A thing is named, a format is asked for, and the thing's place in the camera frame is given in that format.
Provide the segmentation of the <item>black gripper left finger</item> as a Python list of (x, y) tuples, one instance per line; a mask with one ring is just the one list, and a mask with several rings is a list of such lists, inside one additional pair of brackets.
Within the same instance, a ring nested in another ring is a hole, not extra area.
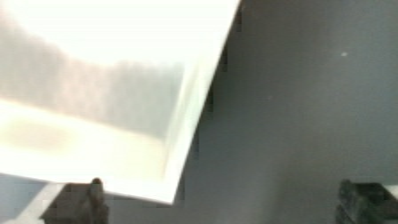
[(101, 180), (48, 184), (18, 215), (16, 224), (108, 224)]

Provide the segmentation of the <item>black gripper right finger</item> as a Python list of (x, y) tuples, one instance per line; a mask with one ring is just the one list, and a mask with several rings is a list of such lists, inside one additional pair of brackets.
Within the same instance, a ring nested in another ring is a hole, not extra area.
[(334, 224), (398, 224), (398, 198), (380, 183), (341, 181)]

